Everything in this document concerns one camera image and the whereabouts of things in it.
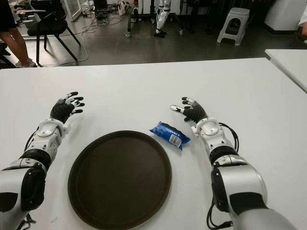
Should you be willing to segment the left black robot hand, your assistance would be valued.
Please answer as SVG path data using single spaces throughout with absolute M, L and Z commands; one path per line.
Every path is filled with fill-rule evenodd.
M 84 98 L 78 96 L 78 92 L 70 92 L 57 100 L 50 112 L 50 118 L 66 123 L 66 121 L 74 114 L 82 113 L 79 107 L 85 106 Z

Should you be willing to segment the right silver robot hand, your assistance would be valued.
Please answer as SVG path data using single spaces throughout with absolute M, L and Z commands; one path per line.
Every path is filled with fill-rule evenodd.
M 193 121 L 198 123 L 202 119 L 208 117 L 203 107 L 194 99 L 190 97 L 182 97 L 182 104 L 185 105 L 184 108 L 177 105 L 171 105 L 170 109 L 174 112 L 181 113 L 185 116 L 184 121 Z

